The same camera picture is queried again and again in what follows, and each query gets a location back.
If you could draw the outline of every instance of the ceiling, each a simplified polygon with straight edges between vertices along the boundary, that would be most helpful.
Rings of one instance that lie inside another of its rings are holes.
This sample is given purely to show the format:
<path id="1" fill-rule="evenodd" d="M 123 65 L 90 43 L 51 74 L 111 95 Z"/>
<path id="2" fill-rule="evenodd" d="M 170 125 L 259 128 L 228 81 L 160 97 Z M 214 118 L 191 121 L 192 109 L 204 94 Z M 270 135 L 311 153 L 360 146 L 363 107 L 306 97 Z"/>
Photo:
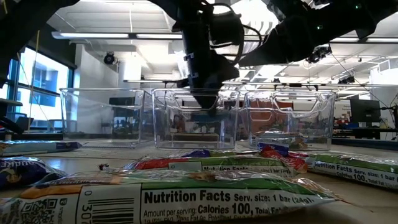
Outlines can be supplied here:
<path id="1" fill-rule="evenodd" d="M 145 0 L 123 1 L 81 0 L 74 6 L 58 10 L 48 23 L 60 32 L 171 32 L 173 20 L 158 6 Z M 381 21 L 372 36 L 398 37 L 398 14 Z M 350 32 L 344 37 L 356 37 L 356 34 Z M 171 41 L 167 40 L 91 40 L 87 49 L 104 55 L 109 48 L 122 45 L 126 51 L 115 52 L 115 55 L 123 59 L 131 54 L 128 49 L 134 45 L 148 64 L 143 73 L 150 78 L 153 74 L 159 77 L 160 74 L 171 74 L 173 70 L 178 70 L 178 57 L 170 54 L 169 43 Z M 284 76 L 277 77 L 281 82 L 327 83 L 331 77 L 353 68 L 357 81 L 366 83 L 371 67 L 385 61 L 386 57 L 398 55 L 398 45 L 391 44 L 332 44 L 331 48 L 336 58 L 327 57 L 311 66 L 304 61 L 295 62 L 281 70 Z M 277 73 L 266 75 L 267 82 Z"/>

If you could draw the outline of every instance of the clear plastic bin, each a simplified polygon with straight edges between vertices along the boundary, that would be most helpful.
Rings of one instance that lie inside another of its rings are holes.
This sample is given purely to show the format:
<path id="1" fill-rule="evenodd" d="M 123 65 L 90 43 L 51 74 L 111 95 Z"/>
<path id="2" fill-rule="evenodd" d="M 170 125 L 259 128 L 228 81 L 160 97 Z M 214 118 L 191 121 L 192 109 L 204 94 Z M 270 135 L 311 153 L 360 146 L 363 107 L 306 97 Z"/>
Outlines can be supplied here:
<path id="1" fill-rule="evenodd" d="M 136 147 L 154 141 L 152 97 L 140 89 L 61 89 L 64 140 L 86 147 Z"/>
<path id="2" fill-rule="evenodd" d="M 250 147 L 268 142 L 290 150 L 330 150 L 335 98 L 329 91 L 246 93 Z"/>
<path id="3" fill-rule="evenodd" d="M 215 100 L 202 109 L 194 96 Z M 155 145 L 159 148 L 234 149 L 239 92 L 231 90 L 156 89 L 154 101 Z M 209 110 L 216 110 L 215 115 Z"/>

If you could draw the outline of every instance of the granola bar package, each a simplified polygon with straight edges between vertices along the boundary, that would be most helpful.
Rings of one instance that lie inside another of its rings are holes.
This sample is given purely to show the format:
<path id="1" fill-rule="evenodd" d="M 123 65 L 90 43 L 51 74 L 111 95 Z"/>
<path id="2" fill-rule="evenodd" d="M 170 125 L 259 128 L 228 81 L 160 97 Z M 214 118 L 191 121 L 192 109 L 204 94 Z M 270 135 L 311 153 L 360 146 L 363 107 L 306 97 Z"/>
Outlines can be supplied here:
<path id="1" fill-rule="evenodd" d="M 308 179 L 232 170 L 106 170 L 36 185 L 0 206 L 1 223 L 208 222 L 338 201 Z"/>
<path id="2" fill-rule="evenodd" d="M 255 155 L 224 157 L 164 157 L 142 158 L 122 169 L 174 169 L 174 170 L 257 170 L 282 177 L 295 177 L 297 172 L 279 159 Z"/>
<path id="3" fill-rule="evenodd" d="M 66 173 L 51 168 L 38 158 L 0 158 L 0 190 L 34 184 L 44 177 L 59 179 L 65 176 Z"/>
<path id="4" fill-rule="evenodd" d="M 289 152 L 308 171 L 398 190 L 398 160 L 340 152 Z"/>

